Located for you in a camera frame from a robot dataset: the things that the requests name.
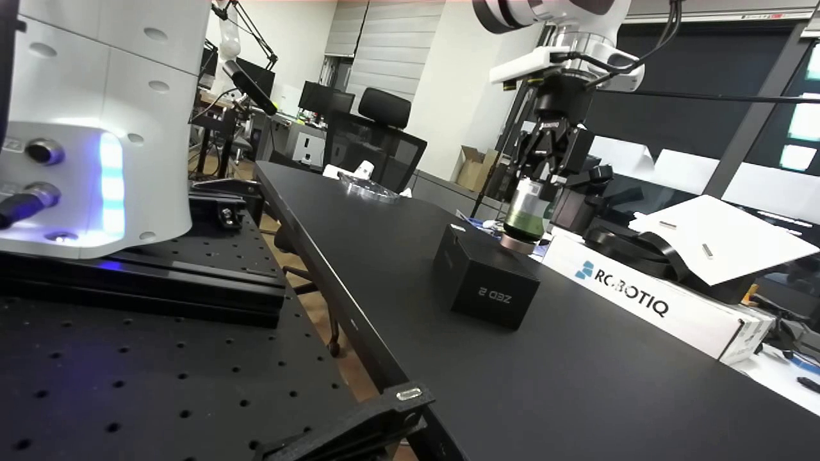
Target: computer monitor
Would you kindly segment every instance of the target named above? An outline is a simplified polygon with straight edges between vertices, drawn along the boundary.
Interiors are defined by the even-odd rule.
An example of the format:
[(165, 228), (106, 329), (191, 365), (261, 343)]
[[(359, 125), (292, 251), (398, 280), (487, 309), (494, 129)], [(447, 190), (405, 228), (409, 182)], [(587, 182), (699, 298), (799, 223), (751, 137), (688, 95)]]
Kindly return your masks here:
[(257, 87), (269, 97), (275, 93), (275, 79), (277, 76), (266, 68), (257, 68), (255, 63), (246, 60), (236, 60), (236, 65), (241, 68), (245, 76), (250, 76)]
[(318, 83), (305, 83), (301, 108), (324, 118), (332, 113), (351, 113), (353, 100), (357, 95), (351, 93), (338, 93)]

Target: white box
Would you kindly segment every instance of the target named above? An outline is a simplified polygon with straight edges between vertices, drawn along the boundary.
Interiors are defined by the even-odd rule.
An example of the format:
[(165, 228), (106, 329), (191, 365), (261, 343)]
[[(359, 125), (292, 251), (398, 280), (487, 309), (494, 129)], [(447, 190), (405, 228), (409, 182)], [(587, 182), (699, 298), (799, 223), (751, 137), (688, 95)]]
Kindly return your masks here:
[(774, 325), (761, 311), (724, 306), (642, 275), (573, 236), (556, 236), (535, 263), (724, 365), (748, 360)]
[(292, 149), (292, 159), (315, 169), (327, 166), (327, 137), (301, 134)]

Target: robotic arm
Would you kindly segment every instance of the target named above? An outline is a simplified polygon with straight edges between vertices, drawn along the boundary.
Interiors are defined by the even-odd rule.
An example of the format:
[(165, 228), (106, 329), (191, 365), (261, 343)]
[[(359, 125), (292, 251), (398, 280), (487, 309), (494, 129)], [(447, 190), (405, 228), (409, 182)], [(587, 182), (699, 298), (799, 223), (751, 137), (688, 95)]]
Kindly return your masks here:
[[(535, 95), (539, 132), (519, 159), (519, 197), (505, 223), (503, 243), (530, 251), (544, 236), (544, 211), (558, 228), (584, 234), (602, 192), (612, 181), (611, 166), (591, 166), (594, 137), (583, 120), (597, 87), (633, 93), (643, 83), (643, 63), (662, 51), (679, 28), (683, 0), (669, 0), (669, 27), (658, 47), (646, 58), (619, 50), (619, 31), (632, 0), (475, 0), (479, 24), (492, 35), (519, 31), (534, 24), (550, 27), (550, 41), (535, 51), (492, 70), (491, 79), (516, 91), (525, 83)], [(535, 149), (550, 157), (534, 165)]]

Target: workbench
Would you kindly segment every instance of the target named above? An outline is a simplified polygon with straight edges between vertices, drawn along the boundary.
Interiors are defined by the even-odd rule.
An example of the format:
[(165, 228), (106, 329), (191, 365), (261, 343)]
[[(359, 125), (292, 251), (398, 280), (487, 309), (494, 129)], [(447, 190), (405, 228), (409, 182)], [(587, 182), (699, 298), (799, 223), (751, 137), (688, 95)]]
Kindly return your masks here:
[(429, 458), (815, 458), (820, 421), (539, 266), (519, 334), (450, 311), (434, 280), (456, 218), (257, 165), (312, 284), (378, 387), (434, 396)]
[[(250, 218), (147, 251), (283, 278)], [(277, 329), (0, 295), (0, 458), (241, 461), (350, 410), (289, 288)]]

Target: black box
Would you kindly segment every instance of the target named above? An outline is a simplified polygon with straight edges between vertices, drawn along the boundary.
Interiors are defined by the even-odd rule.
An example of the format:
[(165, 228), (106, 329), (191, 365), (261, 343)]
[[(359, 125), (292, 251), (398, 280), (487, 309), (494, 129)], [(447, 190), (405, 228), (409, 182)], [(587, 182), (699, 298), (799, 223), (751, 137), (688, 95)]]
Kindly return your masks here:
[(450, 227), (435, 254), (435, 282), (452, 311), (519, 330), (535, 293), (535, 263), (497, 238)]

